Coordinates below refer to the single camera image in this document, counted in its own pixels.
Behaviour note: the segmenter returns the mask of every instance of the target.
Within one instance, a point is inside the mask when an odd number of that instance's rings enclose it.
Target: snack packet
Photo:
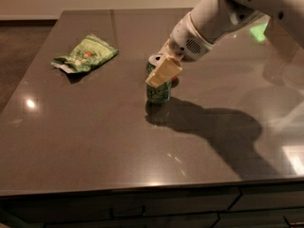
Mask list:
[[[89,34],[69,55],[54,58],[51,64],[66,73],[89,72],[116,56],[118,52],[107,42]]]

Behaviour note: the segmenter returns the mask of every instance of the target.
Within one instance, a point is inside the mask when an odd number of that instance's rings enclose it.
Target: drawer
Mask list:
[[[135,218],[72,224],[50,224],[46,225],[46,228],[210,228],[217,220],[217,214],[203,214],[165,218]]]
[[[304,209],[283,209],[271,211],[249,211],[219,215],[219,222],[214,228],[289,228],[288,222],[299,222],[304,217]]]
[[[132,219],[224,211],[238,195],[236,188],[217,188],[94,197],[49,197],[7,201],[5,209],[31,223]]]
[[[304,184],[248,187],[232,211],[304,207]]]

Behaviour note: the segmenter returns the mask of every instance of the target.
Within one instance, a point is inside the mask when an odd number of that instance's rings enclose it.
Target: soda can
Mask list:
[[[155,54],[149,57],[148,63],[146,65],[146,77],[148,77],[151,71],[158,65],[161,57],[162,57],[161,54]],[[152,87],[146,84],[147,100],[150,103],[157,105],[169,101],[171,96],[171,86],[172,86],[172,80],[163,83],[159,87]]]

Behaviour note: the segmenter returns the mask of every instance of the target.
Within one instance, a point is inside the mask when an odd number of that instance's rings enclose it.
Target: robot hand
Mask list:
[[[167,73],[167,61],[163,58],[174,58],[171,62],[176,62],[176,68],[181,68],[181,61],[197,61],[223,35],[243,28],[263,14],[276,19],[304,48],[303,8],[304,0],[201,0],[174,27],[168,42],[158,53],[160,63],[146,83],[157,87],[164,82],[160,79],[173,76]]]

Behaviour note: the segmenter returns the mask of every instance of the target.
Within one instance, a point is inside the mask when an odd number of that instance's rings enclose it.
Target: floor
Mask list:
[[[0,113],[51,29],[52,27],[0,27]]]

